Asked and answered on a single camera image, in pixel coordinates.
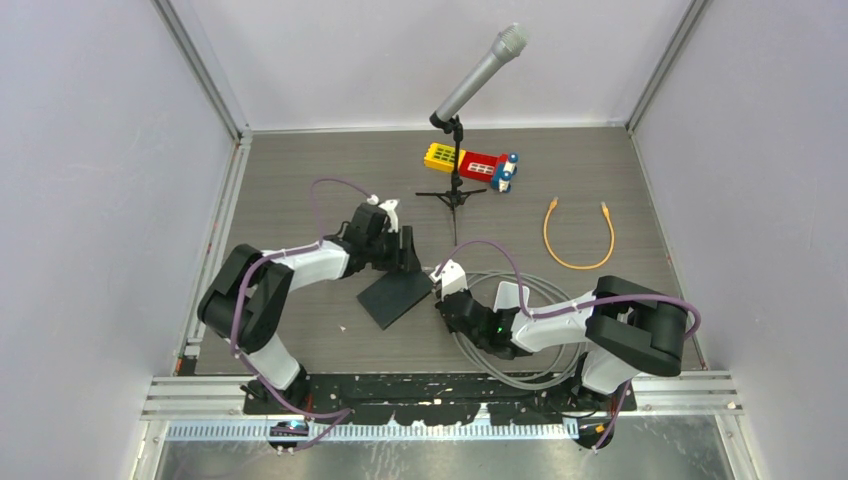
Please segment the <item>black network switch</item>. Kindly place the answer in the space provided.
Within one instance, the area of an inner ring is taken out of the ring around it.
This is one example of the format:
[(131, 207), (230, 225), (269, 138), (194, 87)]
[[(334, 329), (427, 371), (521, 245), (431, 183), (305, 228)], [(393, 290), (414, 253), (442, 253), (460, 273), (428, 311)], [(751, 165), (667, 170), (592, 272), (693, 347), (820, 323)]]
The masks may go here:
[(423, 300), (432, 281), (422, 271), (386, 273), (357, 295), (357, 301), (381, 330), (386, 330)]

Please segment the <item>white network switch box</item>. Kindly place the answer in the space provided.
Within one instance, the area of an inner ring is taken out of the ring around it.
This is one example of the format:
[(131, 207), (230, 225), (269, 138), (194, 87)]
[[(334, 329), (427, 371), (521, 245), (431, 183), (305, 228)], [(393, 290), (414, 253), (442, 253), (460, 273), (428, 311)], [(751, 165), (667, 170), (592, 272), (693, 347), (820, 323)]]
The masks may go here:
[(526, 303), (529, 299), (530, 288), (527, 286), (519, 286), (517, 283), (501, 281), (495, 295), (493, 310), (498, 312), (520, 308), (522, 302)]

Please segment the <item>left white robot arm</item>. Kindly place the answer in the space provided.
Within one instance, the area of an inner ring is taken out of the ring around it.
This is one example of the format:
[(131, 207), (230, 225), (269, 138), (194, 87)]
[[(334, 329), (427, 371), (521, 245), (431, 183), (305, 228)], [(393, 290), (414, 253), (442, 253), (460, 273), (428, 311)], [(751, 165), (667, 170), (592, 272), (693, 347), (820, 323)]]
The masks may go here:
[(382, 329), (430, 292), (432, 282), (415, 252), (413, 230), (400, 224), (396, 207), (394, 200), (362, 203), (336, 234), (306, 246), (262, 252), (241, 244), (204, 293), (198, 320), (270, 383), (268, 400), (280, 412), (298, 412), (307, 398), (305, 369), (277, 334), (291, 292), (372, 267), (383, 275), (357, 300)]

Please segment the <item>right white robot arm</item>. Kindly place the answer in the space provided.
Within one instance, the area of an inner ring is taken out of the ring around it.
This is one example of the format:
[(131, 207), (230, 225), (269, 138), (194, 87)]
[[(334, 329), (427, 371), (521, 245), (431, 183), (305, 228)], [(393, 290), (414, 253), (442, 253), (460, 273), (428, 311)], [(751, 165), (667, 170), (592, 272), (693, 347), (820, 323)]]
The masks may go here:
[(467, 288), (441, 294), (436, 308), (448, 330), (502, 360), (549, 347), (591, 343), (567, 381), (574, 403), (596, 410), (620, 385), (645, 373), (676, 377), (682, 370), (687, 322), (693, 307), (615, 276), (569, 302), (523, 311), (525, 287), (503, 282), (505, 303), (487, 307)]

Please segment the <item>black microphone tripod stand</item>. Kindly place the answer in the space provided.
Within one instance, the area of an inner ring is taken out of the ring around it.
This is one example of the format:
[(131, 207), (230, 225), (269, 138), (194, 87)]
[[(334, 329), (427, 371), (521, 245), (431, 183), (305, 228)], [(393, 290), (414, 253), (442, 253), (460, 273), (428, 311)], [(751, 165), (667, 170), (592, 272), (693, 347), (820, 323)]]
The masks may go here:
[(459, 174), (461, 142), (464, 139), (463, 125), (459, 116), (449, 117), (442, 120), (436, 112), (429, 117), (430, 123), (445, 134), (450, 134), (454, 142), (454, 156), (452, 170), (450, 172), (450, 188), (444, 192), (416, 192), (417, 197), (432, 197), (440, 200), (450, 211), (453, 231), (453, 244), (458, 245), (457, 210), (463, 206), (466, 200), (475, 194), (485, 193), (485, 189), (476, 189), (464, 192), (461, 187), (463, 179)]

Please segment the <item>colourful toy block vehicle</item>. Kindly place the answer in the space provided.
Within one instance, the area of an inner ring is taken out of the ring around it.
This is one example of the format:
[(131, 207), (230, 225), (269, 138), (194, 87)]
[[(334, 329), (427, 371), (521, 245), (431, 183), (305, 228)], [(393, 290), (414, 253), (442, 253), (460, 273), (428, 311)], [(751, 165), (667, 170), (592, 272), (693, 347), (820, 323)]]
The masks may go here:
[[(423, 163), (430, 169), (451, 173), (456, 159), (454, 147), (432, 143), (423, 157)], [(484, 182), (499, 193), (509, 193), (519, 161), (520, 156), (515, 152), (492, 156), (460, 149), (457, 170), (463, 179)]]

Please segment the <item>grey handheld microphone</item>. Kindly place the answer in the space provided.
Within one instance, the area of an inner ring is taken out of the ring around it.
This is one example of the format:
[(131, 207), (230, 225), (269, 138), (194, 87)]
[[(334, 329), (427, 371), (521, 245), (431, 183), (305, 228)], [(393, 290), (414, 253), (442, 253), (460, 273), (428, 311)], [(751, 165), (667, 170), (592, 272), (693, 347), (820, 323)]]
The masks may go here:
[(501, 68), (520, 56), (528, 41), (527, 30), (519, 23), (499, 32), (487, 53), (430, 115), (430, 124), (450, 133), (458, 112)]

